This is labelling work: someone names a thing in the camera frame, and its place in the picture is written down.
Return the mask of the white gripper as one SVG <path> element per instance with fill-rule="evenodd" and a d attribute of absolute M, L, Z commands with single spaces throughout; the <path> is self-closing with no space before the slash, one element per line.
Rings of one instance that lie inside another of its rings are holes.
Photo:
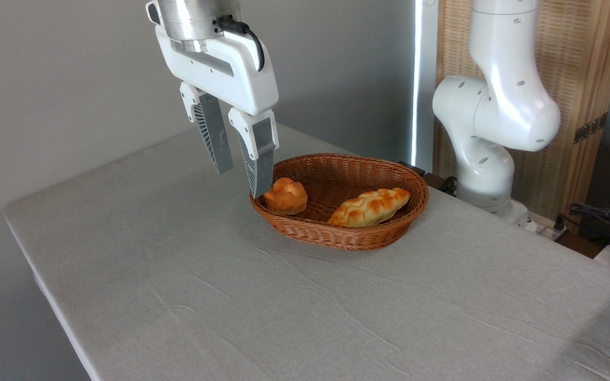
<path fill-rule="evenodd" d="M 179 91 L 188 119 L 196 123 L 218 174 L 234 167 L 218 99 L 234 106 L 228 118 L 239 136 L 251 195 L 261 197 L 272 187 L 274 150 L 280 147 L 269 110 L 279 93 L 268 49 L 263 48 L 265 65 L 259 71 L 251 37 L 227 32 L 211 39 L 207 51 L 196 52 L 184 50 L 160 25 L 154 29 L 167 67 L 183 81 Z"/>

